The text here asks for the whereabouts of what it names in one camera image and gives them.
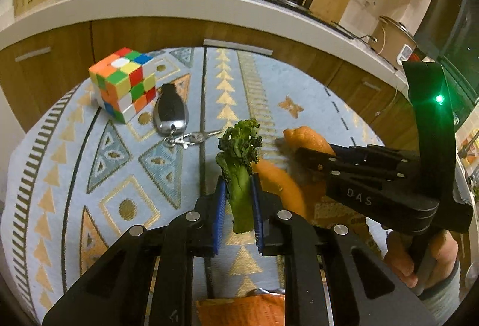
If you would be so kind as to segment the right hand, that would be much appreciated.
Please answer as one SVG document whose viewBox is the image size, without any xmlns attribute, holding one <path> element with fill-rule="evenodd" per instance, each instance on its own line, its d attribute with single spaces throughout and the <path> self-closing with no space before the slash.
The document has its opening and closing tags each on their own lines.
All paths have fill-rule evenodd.
<svg viewBox="0 0 479 326">
<path fill-rule="evenodd" d="M 391 231 L 387 236 L 386 244 L 387 253 L 384 262 L 408 288 L 414 288 L 418 283 L 418 277 L 413 259 L 407 253 L 410 238 L 405 234 Z M 424 283 L 424 288 L 431 288 L 450 276 L 455 267 L 458 249 L 458 243 L 447 230 L 436 234 L 430 240 L 429 252 L 436 260 L 436 265 L 429 279 Z"/>
</svg>

